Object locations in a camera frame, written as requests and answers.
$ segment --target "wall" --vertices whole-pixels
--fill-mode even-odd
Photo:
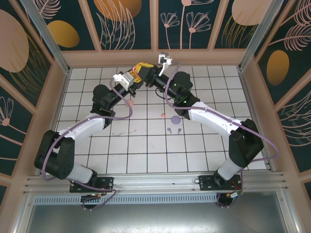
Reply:
[[[0,226],[7,232],[64,73],[15,1],[0,6]]]
[[[271,0],[35,0],[71,67],[240,62]]]
[[[276,169],[311,229],[311,1],[289,0],[283,7],[245,73],[264,134],[280,149]]]

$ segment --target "vent grille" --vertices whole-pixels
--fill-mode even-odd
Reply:
[[[90,200],[86,204],[103,203],[101,200]],[[34,205],[80,205],[81,196],[37,196]],[[216,202],[216,194],[163,194],[163,195],[117,195],[107,204],[163,204],[163,203],[205,203]]]

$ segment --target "black mounting bracket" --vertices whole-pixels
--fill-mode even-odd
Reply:
[[[94,188],[104,188],[104,189],[112,189],[113,188],[113,177],[97,177]],[[93,189],[85,188],[75,182],[70,182],[70,193],[99,193],[99,191],[95,191]]]
[[[242,188],[240,175],[234,175],[230,181],[219,187],[215,181],[213,175],[199,176],[198,178],[201,191],[222,191],[222,190],[235,190],[234,182],[239,188]]]

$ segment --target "grid floor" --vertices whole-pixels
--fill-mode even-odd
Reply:
[[[57,130],[65,129],[85,118],[92,108],[92,91],[98,84],[109,87],[111,77],[130,67],[75,68],[59,115]],[[170,75],[174,67],[166,71]],[[181,66],[179,71],[191,75],[192,93],[209,107],[240,120],[250,118],[244,92],[235,66]],[[137,91],[133,115],[129,120],[113,121],[75,148],[75,162],[105,173],[154,173],[215,171],[228,157],[228,140],[205,125],[181,119],[155,87]],[[129,114],[120,102],[114,107],[116,117]],[[264,162],[247,169],[266,169]]]

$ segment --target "purple disc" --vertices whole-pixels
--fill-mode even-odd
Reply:
[[[172,117],[172,123],[177,125],[180,123],[180,117],[179,116],[173,116]]]

